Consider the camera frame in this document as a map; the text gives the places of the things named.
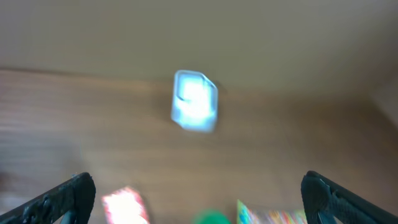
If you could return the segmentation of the green lid jar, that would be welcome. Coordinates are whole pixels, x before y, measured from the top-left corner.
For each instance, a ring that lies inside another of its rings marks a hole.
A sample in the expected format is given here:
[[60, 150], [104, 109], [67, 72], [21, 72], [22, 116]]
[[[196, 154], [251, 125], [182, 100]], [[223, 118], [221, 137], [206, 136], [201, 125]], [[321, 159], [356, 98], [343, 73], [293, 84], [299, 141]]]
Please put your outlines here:
[[231, 222], [218, 210], [204, 210], [195, 215], [192, 224], [231, 224]]

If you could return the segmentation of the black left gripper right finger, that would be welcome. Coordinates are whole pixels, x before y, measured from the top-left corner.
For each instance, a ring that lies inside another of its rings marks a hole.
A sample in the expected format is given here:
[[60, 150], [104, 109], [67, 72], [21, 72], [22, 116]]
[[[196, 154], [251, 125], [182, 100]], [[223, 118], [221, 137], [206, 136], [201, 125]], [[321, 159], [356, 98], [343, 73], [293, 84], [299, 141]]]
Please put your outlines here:
[[312, 170], [302, 179], [301, 195], [309, 224], [397, 224], [395, 215]]

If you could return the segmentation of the Haribo gummy bag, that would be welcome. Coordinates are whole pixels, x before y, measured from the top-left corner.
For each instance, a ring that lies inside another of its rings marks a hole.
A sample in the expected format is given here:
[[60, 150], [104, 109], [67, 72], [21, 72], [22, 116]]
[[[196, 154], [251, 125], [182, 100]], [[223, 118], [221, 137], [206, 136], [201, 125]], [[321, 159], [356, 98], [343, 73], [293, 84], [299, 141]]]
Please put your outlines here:
[[307, 224], [304, 209], [270, 210], [248, 207], [237, 201], [237, 224]]

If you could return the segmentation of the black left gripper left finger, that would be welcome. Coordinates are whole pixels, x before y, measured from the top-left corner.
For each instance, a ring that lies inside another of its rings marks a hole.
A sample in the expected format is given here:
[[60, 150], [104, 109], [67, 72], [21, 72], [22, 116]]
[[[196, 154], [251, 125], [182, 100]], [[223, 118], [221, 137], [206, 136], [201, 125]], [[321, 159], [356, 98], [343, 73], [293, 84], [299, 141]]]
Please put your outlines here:
[[4, 224], [87, 224], [94, 207], [96, 187], [83, 172], [38, 197], [1, 215]]

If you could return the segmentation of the red white small carton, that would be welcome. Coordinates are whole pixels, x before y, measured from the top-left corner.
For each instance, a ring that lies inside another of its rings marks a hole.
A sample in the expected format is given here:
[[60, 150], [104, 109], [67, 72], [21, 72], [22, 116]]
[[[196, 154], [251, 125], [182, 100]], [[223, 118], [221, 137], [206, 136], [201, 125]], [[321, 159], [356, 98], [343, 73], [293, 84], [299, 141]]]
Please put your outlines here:
[[149, 224], [150, 219], [140, 193], [130, 186], [101, 198], [107, 224]]

